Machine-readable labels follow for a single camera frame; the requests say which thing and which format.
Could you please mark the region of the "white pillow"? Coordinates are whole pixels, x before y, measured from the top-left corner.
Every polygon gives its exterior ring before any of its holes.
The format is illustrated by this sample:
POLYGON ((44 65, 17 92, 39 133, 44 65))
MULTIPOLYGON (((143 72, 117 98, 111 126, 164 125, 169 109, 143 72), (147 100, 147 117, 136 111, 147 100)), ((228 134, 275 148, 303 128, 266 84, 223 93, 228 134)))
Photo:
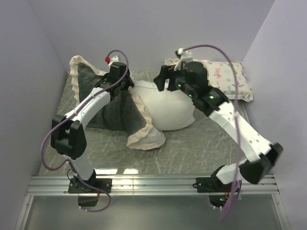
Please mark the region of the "white pillow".
POLYGON ((154 83, 137 80, 129 89, 137 109, 145 120, 145 126, 128 138, 127 146, 137 150, 151 150, 165 143, 164 131, 186 128, 194 123, 195 106, 181 91, 170 92, 165 84, 158 91, 154 83))

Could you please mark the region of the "grey pillowcase with cream trim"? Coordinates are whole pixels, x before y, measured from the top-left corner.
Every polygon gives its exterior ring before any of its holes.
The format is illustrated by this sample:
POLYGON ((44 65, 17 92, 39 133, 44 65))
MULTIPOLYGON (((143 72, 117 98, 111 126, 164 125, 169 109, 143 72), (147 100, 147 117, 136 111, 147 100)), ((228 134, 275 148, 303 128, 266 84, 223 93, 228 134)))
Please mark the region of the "grey pillowcase with cream trim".
MULTIPOLYGON (((107 73, 95 68, 79 55, 73 56, 69 65, 72 90, 78 105, 101 80, 106 80, 107 73)), ((125 131, 128 136, 127 147, 130 149, 151 150, 165 143, 164 133, 153 125, 147 107, 134 88, 121 91, 97 112, 88 126, 125 131)))

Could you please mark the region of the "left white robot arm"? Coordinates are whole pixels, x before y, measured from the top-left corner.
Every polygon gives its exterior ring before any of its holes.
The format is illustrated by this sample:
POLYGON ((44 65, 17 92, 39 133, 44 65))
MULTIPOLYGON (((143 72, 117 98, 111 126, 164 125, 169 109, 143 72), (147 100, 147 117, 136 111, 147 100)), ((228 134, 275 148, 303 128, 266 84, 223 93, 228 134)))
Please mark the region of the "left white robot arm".
POLYGON ((50 145, 70 165, 70 184, 75 193, 91 193, 102 189, 95 170, 85 156, 87 141, 84 129, 97 113, 121 92, 133 86, 128 65, 115 61, 88 95, 70 112, 52 119, 50 145))

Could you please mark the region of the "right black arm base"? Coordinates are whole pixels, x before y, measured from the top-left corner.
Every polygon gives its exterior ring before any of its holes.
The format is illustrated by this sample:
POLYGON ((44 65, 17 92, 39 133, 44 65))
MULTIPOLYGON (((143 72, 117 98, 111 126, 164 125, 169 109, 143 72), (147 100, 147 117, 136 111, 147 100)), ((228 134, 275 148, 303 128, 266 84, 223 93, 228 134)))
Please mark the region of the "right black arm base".
POLYGON ((197 193, 208 193, 212 207, 222 210, 230 197, 232 183, 223 184, 215 178, 197 177, 192 187, 197 190, 197 193))

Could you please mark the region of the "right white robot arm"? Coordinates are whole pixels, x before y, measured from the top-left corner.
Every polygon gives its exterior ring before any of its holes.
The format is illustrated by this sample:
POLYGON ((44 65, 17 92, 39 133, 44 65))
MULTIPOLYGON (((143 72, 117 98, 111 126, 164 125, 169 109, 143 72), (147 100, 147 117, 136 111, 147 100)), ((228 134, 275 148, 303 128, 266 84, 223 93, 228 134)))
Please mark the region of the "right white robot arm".
POLYGON ((207 192, 221 192, 237 181, 258 184, 275 166, 283 148, 262 137, 236 110, 235 103, 218 88, 209 85, 207 70, 199 62, 163 65, 154 78, 158 90, 181 91, 193 105, 217 123, 237 144, 245 158, 215 170, 205 185, 207 192))

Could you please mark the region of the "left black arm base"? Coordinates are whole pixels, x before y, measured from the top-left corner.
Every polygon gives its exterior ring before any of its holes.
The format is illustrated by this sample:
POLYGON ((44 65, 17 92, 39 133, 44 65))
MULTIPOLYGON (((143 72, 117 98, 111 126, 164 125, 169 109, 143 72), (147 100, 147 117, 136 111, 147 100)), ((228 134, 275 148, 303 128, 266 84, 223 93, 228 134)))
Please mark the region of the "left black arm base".
POLYGON ((95 170, 93 170, 93 173, 88 180, 81 180, 78 175, 69 178, 68 173, 67 178, 70 181, 68 193, 78 194, 79 209, 82 209, 85 212, 95 213, 104 211, 110 206, 112 179, 97 179, 95 170), (108 202, 103 208, 94 210, 93 207, 98 204, 101 194, 105 194, 108 197, 108 202))

